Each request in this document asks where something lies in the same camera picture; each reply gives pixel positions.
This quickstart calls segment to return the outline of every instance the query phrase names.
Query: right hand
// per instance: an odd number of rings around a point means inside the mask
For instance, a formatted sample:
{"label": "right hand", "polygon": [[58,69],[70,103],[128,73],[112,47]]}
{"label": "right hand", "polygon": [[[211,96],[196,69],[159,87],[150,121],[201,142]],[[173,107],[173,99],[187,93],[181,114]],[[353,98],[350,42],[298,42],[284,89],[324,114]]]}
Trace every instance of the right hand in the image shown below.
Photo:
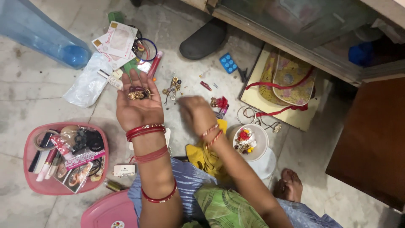
{"label": "right hand", "polygon": [[182,117],[193,128],[197,136],[201,136],[205,131],[217,124],[217,117],[204,98],[200,96],[182,97],[178,103],[180,104]]}

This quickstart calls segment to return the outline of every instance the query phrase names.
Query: blue plastic bottle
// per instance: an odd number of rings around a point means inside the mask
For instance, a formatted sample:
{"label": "blue plastic bottle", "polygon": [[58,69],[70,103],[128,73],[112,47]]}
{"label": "blue plastic bottle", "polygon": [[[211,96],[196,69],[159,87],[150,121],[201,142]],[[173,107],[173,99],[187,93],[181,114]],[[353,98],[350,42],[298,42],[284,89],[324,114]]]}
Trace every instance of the blue plastic bottle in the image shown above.
{"label": "blue plastic bottle", "polygon": [[0,0],[0,34],[53,60],[80,69],[91,51],[28,0]]}

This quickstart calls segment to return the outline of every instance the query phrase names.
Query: black slipper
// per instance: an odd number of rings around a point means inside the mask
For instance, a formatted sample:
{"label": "black slipper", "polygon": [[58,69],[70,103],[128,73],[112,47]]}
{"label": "black slipper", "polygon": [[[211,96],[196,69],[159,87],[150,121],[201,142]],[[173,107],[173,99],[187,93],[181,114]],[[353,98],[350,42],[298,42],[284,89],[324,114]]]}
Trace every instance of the black slipper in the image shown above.
{"label": "black slipper", "polygon": [[218,18],[211,19],[180,44],[180,53],[192,60],[213,53],[225,39],[226,25],[226,22]]}

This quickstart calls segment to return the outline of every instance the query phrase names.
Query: foot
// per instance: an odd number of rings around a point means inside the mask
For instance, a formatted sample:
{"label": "foot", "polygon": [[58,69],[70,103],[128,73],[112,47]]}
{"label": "foot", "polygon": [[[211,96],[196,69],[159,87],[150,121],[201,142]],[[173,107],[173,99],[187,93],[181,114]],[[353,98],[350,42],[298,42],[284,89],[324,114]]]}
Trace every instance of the foot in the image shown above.
{"label": "foot", "polygon": [[281,179],[276,183],[274,196],[292,202],[301,202],[303,185],[296,172],[291,169],[284,169],[281,172]]}

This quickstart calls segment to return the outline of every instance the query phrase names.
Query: hand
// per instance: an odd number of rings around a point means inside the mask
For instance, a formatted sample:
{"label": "hand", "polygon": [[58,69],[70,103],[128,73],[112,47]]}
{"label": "hand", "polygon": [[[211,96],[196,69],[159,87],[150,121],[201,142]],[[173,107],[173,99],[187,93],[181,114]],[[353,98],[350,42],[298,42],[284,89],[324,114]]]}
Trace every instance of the hand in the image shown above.
{"label": "hand", "polygon": [[138,73],[131,69],[129,72],[134,86],[149,87],[151,99],[130,100],[127,95],[131,81],[127,73],[122,74],[122,84],[124,91],[118,90],[117,96],[117,120],[124,131],[129,131],[135,127],[163,123],[163,107],[160,100],[158,88],[152,79],[147,78],[145,72]]}
{"label": "hand", "polygon": [[[178,103],[180,104],[182,117],[198,136],[201,136],[206,130],[217,124],[217,117],[204,98],[198,96],[182,97]],[[214,138],[218,133],[218,131],[214,132],[216,133],[211,138]]]}

